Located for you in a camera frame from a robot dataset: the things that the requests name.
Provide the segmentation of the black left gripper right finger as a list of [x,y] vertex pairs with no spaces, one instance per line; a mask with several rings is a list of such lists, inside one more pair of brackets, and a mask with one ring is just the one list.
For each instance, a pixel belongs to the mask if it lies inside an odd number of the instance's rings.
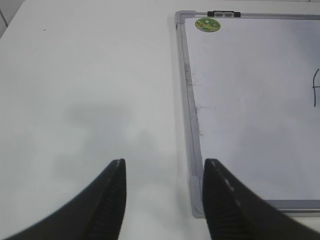
[[261,199],[219,160],[206,159],[204,216],[213,240],[318,240],[319,232]]

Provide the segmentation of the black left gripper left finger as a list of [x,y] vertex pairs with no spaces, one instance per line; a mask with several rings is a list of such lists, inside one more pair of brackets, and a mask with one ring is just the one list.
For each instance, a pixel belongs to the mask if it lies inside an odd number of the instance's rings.
[[116,159],[60,209],[9,239],[117,240],[126,201],[126,162]]

